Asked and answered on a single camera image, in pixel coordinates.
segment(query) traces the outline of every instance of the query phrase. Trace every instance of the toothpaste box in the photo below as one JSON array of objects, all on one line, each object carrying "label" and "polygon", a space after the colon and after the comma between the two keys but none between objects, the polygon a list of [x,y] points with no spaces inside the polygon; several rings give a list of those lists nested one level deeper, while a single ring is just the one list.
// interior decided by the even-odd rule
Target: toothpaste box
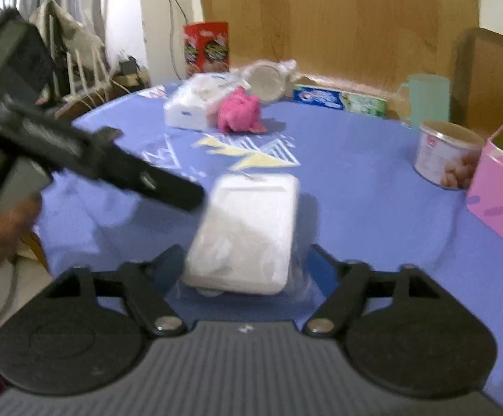
[{"label": "toothpaste box", "polygon": [[381,98],[301,84],[294,86],[294,101],[382,119],[388,108],[386,101]]}]

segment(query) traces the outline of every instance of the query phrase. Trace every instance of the gray ribbed plate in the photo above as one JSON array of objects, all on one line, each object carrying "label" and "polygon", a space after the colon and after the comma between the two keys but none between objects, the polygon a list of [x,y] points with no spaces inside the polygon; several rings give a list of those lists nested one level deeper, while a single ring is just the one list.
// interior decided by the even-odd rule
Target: gray ribbed plate
[{"label": "gray ribbed plate", "polygon": [[394,396],[362,378],[332,340],[292,322],[200,322],[155,341],[116,383],[72,398],[11,390],[0,416],[503,416],[481,393],[444,401]]}]

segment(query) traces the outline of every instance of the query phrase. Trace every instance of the chair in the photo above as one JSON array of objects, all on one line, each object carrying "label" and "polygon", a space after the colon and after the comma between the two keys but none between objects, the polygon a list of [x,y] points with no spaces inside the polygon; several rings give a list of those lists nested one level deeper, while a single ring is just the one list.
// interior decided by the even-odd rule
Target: chair
[{"label": "chair", "polygon": [[296,59],[306,73],[393,94],[410,73],[453,76],[454,43],[478,0],[201,0],[230,24],[231,63]]}]

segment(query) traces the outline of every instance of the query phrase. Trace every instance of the hand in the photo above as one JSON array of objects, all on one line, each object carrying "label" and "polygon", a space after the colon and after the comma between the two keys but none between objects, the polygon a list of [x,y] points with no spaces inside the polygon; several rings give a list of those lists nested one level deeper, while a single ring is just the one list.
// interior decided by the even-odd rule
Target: hand
[{"label": "hand", "polygon": [[0,264],[16,252],[20,239],[30,233],[41,207],[41,199],[26,201],[0,215]]}]

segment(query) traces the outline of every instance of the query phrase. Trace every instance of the green plastic mug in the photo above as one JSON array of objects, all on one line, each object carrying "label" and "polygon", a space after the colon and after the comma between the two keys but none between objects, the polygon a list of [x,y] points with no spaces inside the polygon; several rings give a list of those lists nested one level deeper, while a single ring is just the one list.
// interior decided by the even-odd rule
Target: green plastic mug
[{"label": "green plastic mug", "polygon": [[402,91],[409,89],[411,114],[406,116],[398,109],[401,120],[409,122],[412,128],[419,129],[426,120],[449,122],[450,119],[450,80],[444,76],[418,73],[407,77],[397,94],[403,100]]}]

